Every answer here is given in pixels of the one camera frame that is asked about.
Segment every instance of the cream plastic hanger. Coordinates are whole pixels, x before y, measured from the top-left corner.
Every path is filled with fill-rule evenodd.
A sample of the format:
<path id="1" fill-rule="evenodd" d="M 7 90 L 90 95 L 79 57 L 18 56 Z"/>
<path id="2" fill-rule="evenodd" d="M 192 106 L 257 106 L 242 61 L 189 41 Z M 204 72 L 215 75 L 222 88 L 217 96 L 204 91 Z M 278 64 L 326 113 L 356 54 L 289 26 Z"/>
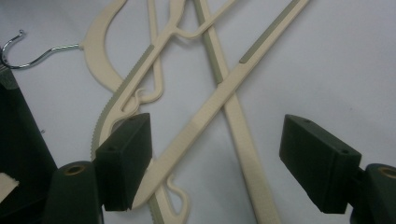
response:
<path id="1" fill-rule="evenodd" d="M 102 30 L 105 32 L 103 29 L 100 29 L 105 21 L 103 21 L 105 18 L 109 19 L 112 18 L 115 15 L 115 12 L 120 10 L 120 7 L 122 5 L 119 2 L 113 2 L 110 4 L 108 7 L 106 7 L 102 12 L 99 18 L 101 20 L 95 20 L 95 22 L 92 24 L 90 30 Z M 155 41 L 157 37 L 157 19 L 156 19 L 156 12 L 155 12 L 155 5 L 153 0 L 148 0 L 148 14 L 149 14 L 149 23 L 150 23 L 150 36 L 151 36 L 151 41 Z M 118 73 L 112 68 L 111 63 L 108 61 L 106 52 L 104 48 L 97 48 L 97 46 L 103 46 L 102 44 L 104 43 L 104 39 L 98 39 L 94 38 L 94 35 L 92 35 L 93 32 L 88 33 L 86 38 L 84 39 L 84 45 L 85 45 L 85 50 L 88 48 L 88 52 L 86 53 L 86 62 L 91 62 L 91 64 L 95 64 L 95 60 L 102 60 L 99 61 L 101 63 L 107 63 L 107 72 L 106 73 L 100 73 L 101 71 L 95 70 L 95 67 L 93 69 L 90 69 L 91 73 L 95 76 L 97 76 L 97 73 L 102 74 L 101 80 L 104 81 L 104 84 L 109 84 L 113 78 L 115 78 L 114 74 Z M 162 69 L 161 69 L 161 61 L 160 58 L 157 58 L 156 61 L 153 64 L 153 72 L 154 72 L 154 81 L 155 81 L 155 87 L 154 87 L 154 92 L 148 95 L 141 96 L 141 101 L 142 103 L 149 103 L 157 100 L 163 93 L 163 74 L 162 74 Z M 173 209 L 172 204 L 170 203 L 170 200 L 168 198 L 168 195 L 166 193 L 165 187 L 161 185 L 156 193 L 155 197 L 153 197 L 151 204 L 154 204 L 154 208 L 151 208 L 152 211 L 152 216 L 153 219 L 159 219 L 161 223 L 164 224 L 171 224 L 171 223 L 185 223 L 190 211 L 190 201 L 188 195 L 182 191 L 181 189 L 178 189 L 175 185 L 172 184 L 172 179 L 168 178 L 167 181 L 167 187 L 172 190 L 176 195 L 178 195 L 182 201 L 182 209 L 177 215 L 176 212 Z"/>
<path id="2" fill-rule="evenodd" d="M 260 61 L 267 50 L 275 43 L 286 27 L 293 21 L 307 4 L 308 0 L 293 0 L 259 37 L 239 64 L 220 83 L 214 93 L 193 116 L 170 146 L 163 152 L 147 170 L 134 197 L 133 208 L 145 203 L 154 191 L 169 176 L 176 164 L 185 155 L 195 139 L 204 130 L 210 120 L 233 95 L 238 86 L 248 76 L 249 72 Z"/>
<path id="3" fill-rule="evenodd" d="M 148 46 L 145 53 L 134 66 L 134 69 L 122 82 L 119 89 L 107 103 L 102 112 L 92 139 L 92 148 L 98 148 L 106 137 L 110 135 L 112 127 L 116 122 L 131 117 L 140 104 L 140 91 L 137 91 L 137 85 L 140 83 L 144 75 L 152 66 L 156 58 L 159 56 L 163 47 L 166 45 L 172 35 L 181 35 L 186 38 L 194 38 L 201 35 L 213 22 L 227 10 L 235 0 L 228 0 L 211 18 L 204 22 L 194 33 L 187 33 L 177 28 L 178 22 L 184 11 L 185 0 L 170 1 L 170 18 L 165 28 L 156 38 L 156 41 Z"/>
<path id="4" fill-rule="evenodd" d="M 210 13 L 207 2 L 206 0 L 194 0 L 194 4 L 198 21 L 202 23 Z M 218 84 L 220 84 L 229 74 L 229 70 L 215 27 L 210 27 L 204 33 L 204 43 L 212 65 L 213 74 Z M 244 112 L 235 92 L 224 105 L 224 111 L 231 128 L 234 145 L 256 220 L 260 224 L 278 224 L 280 223 L 279 214 L 276 211 L 276 206 L 265 173 L 262 170 L 257 149 L 254 146 Z"/>
<path id="5" fill-rule="evenodd" d="M 42 62 L 45 58 L 55 52 L 80 48 L 84 50 L 85 62 L 96 80 L 110 91 L 116 91 L 122 83 L 122 78 L 107 58 L 105 40 L 109 24 L 125 2 L 126 0 L 113 0 L 107 7 L 105 7 L 93 20 L 84 40 L 82 40 L 81 43 L 49 49 L 34 61 L 24 65 L 10 65 L 6 54 L 9 51 L 10 46 L 25 36 L 25 32 L 20 30 L 20 34 L 9 40 L 4 45 L 3 49 L 1 49 L 0 61 L 4 66 L 11 69 L 29 68 Z"/>

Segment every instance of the dark green plastic part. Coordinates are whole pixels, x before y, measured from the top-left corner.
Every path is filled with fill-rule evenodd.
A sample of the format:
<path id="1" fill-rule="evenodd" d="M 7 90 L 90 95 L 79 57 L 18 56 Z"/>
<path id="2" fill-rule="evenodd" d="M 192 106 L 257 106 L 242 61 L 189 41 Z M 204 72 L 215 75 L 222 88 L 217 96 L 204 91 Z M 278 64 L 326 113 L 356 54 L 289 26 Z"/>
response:
<path id="1" fill-rule="evenodd" d="M 362 188 L 375 223 L 396 223 L 396 168 L 377 163 L 368 165 Z"/>
<path id="2" fill-rule="evenodd" d="M 95 167 L 91 162 L 76 161 L 53 174 L 42 223 L 103 223 Z"/>
<path id="3" fill-rule="evenodd" d="M 279 155 L 321 212 L 345 213 L 358 151 L 311 120 L 286 115 Z"/>
<path id="4" fill-rule="evenodd" d="M 56 169 L 18 83 L 0 64 L 0 173 L 20 182 L 0 203 L 0 223 L 40 223 Z"/>
<path id="5" fill-rule="evenodd" d="M 149 114 L 125 120 L 96 150 L 93 161 L 107 211 L 125 211 L 152 157 Z"/>

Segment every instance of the metal hanger hook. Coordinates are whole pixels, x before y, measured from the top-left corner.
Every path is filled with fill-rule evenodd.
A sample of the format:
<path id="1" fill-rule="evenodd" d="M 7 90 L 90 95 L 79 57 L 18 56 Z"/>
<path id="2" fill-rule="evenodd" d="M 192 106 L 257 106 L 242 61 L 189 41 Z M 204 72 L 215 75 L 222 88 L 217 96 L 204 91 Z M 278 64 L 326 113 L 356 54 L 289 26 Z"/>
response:
<path id="1" fill-rule="evenodd" d="M 0 62 L 7 68 L 10 69 L 21 69 L 21 68 L 28 68 L 37 65 L 38 63 L 41 63 L 44 59 L 49 57 L 52 53 L 63 51 L 63 50 L 68 50 L 68 49 L 78 49 L 78 44 L 75 45 L 67 45 L 67 46 L 61 46 L 61 47 L 56 47 L 53 49 L 49 49 L 46 52 L 44 52 L 42 55 L 40 55 L 37 59 L 34 61 L 24 64 L 24 65 L 11 65 L 8 63 L 7 60 L 7 53 L 9 49 L 11 48 L 12 45 L 17 43 L 18 41 L 22 40 L 25 37 L 26 33 L 23 30 L 20 30 L 20 33 L 15 36 L 14 38 L 10 39 L 2 49 L 0 49 Z"/>

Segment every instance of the hanger hook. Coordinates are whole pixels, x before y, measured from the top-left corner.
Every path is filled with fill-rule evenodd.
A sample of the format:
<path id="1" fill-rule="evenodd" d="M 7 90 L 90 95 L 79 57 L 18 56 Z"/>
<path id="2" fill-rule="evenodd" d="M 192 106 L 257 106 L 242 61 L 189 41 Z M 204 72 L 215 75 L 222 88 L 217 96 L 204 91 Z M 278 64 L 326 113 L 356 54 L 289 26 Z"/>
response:
<path id="1" fill-rule="evenodd" d="M 20 33 L 15 36 L 14 38 L 10 39 L 2 49 L 0 49 L 0 62 L 7 68 L 10 69 L 21 69 L 21 68 L 28 68 L 37 65 L 38 63 L 41 63 L 44 59 L 46 59 L 48 56 L 50 56 L 52 53 L 59 52 L 62 50 L 68 50 L 68 49 L 77 49 L 78 44 L 75 45 L 67 45 L 67 46 L 61 46 L 61 47 L 56 47 L 53 49 L 49 49 L 46 52 L 44 52 L 42 55 L 40 55 L 37 59 L 34 61 L 24 64 L 24 65 L 11 65 L 8 63 L 7 56 L 6 54 L 9 51 L 9 48 L 11 48 L 12 45 L 14 45 L 16 42 L 22 40 L 25 37 L 26 33 L 23 30 L 20 30 Z"/>

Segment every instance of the white fabric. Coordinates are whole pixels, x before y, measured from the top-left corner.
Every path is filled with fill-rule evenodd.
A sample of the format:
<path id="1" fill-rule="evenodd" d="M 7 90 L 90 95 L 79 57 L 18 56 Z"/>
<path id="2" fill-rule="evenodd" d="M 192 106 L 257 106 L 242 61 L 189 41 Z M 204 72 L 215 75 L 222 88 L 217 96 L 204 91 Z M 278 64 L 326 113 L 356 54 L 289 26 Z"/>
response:
<path id="1" fill-rule="evenodd" d="M 5 173 L 0 173 L 0 203 L 14 190 L 20 182 Z"/>

